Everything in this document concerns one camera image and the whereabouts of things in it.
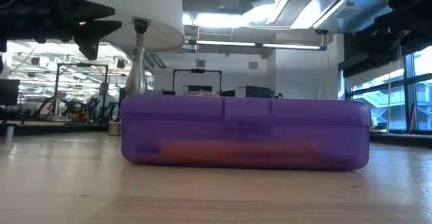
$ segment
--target metal frame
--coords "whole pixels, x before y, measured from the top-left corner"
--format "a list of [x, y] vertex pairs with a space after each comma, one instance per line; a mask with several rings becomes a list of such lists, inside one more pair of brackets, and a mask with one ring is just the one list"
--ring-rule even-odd
[[[173, 91], [175, 91], [175, 87], [176, 87], [176, 73], [177, 72], [190, 72], [193, 73], [193, 71], [196, 69], [174, 69], [173, 70]], [[222, 92], [222, 71], [217, 71], [217, 70], [205, 70], [205, 69], [199, 69], [200, 71], [202, 71], [202, 73], [206, 73], [206, 72], [215, 72], [215, 73], [219, 73], [219, 91]]]
[[[424, 82], [427, 80], [432, 80], [432, 73], [423, 74], [421, 76], [414, 76], [414, 55], [409, 54], [403, 57], [403, 65], [404, 65], [404, 79], [398, 80], [390, 83], [391, 88], [395, 88], [397, 86], [403, 86], [405, 91], [405, 117], [406, 117], [406, 129], [405, 130], [390, 130], [391, 134], [423, 134], [423, 135], [432, 135], [432, 131], [428, 130], [419, 130], [417, 126], [417, 122], [415, 121], [414, 127], [409, 132], [410, 122], [413, 117], [416, 115], [412, 114], [411, 107], [412, 105], [416, 105], [416, 92], [415, 92], [415, 84], [419, 82]], [[355, 95], [360, 95], [368, 92], [375, 92], [377, 90], [385, 90], [388, 89], [388, 84], [382, 84], [378, 86], [373, 86], [367, 89], [357, 90], [354, 92], [346, 92], [346, 100], [352, 100], [352, 97]]]
[[[57, 73], [55, 74], [54, 97], [57, 97], [57, 93], [58, 93], [58, 90], [59, 90], [59, 79], [60, 79], [60, 75], [62, 75], [62, 73], [60, 73], [60, 67], [62, 67], [62, 66], [73, 66], [73, 65], [76, 65], [78, 67], [79, 65], [83, 65], [83, 64], [86, 65], [87, 67], [92, 67], [92, 66], [105, 67], [104, 83], [108, 82], [108, 69], [109, 69], [108, 65], [92, 65], [92, 64], [89, 64], [89, 63], [58, 63], [57, 64]], [[103, 103], [102, 103], [102, 114], [103, 115], [105, 115], [105, 97], [106, 97], [106, 95], [107, 95], [107, 93], [105, 92], [103, 94]], [[57, 104], [57, 101], [54, 104], [54, 110], [56, 110], [56, 104]]]

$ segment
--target lamp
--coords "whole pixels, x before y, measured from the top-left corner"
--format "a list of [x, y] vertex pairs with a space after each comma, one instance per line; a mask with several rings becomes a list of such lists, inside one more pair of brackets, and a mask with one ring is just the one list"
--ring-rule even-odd
[[70, 56], [67, 55], [66, 57], [63, 58], [63, 63], [70, 63], [71, 59]]
[[144, 94], [146, 74], [144, 53], [166, 51], [183, 46], [182, 0], [97, 0], [116, 9], [108, 20], [117, 20], [123, 27], [105, 39], [123, 49], [133, 50], [134, 59], [126, 93]]
[[117, 60], [117, 68], [124, 69], [126, 65], [124, 64], [124, 59], [118, 59]]

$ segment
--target silver lamp base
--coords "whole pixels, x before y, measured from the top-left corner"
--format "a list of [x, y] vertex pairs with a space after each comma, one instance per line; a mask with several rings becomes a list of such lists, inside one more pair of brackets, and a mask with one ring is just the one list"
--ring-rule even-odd
[[136, 48], [133, 50], [133, 62], [128, 80], [126, 81], [126, 94], [137, 95], [147, 92], [147, 77], [144, 68], [144, 33], [149, 23], [145, 20], [134, 20], [136, 31]]

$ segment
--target fluorescent light fixture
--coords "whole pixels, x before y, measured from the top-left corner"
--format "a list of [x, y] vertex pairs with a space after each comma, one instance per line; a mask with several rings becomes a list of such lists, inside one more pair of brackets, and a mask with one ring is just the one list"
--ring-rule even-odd
[[223, 45], [223, 46], [241, 46], [241, 47], [255, 47], [255, 43], [243, 43], [243, 42], [228, 42], [228, 41], [206, 41], [197, 40], [198, 45]]
[[325, 22], [333, 13], [335, 13], [339, 7], [341, 7], [346, 0], [340, 0], [333, 8], [331, 8], [322, 18], [320, 18], [315, 24], [313, 24], [313, 28], [318, 28], [323, 22]]
[[[89, 76], [105, 76], [105, 73], [87, 73]], [[122, 73], [108, 73], [108, 76], [127, 76], [126, 74]]]
[[272, 24], [274, 22], [276, 22], [276, 19], [280, 16], [282, 10], [284, 9], [284, 7], [286, 6], [286, 3], [288, 3], [289, 0], [276, 0], [277, 6], [275, 11], [273, 12], [273, 14], [269, 17], [269, 19], [267, 20], [267, 24]]
[[263, 44], [263, 48], [320, 50], [321, 46], [314, 46], [314, 45]]
[[[55, 85], [55, 82], [47, 82], [47, 81], [36, 81], [36, 80], [20, 80], [21, 84], [40, 84], [40, 85]], [[91, 87], [98, 88], [101, 84], [92, 83], [92, 82], [59, 82], [59, 86], [83, 86], [83, 87]]]
[[83, 74], [72, 74], [72, 76], [75, 76], [76, 78], [83, 79], [83, 80], [87, 79], [87, 77]]

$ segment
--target table surface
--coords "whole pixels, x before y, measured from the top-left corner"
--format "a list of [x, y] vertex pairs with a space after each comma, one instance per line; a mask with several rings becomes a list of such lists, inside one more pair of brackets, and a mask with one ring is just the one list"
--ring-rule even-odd
[[432, 151], [348, 173], [146, 167], [106, 133], [0, 139], [0, 223], [432, 223]]

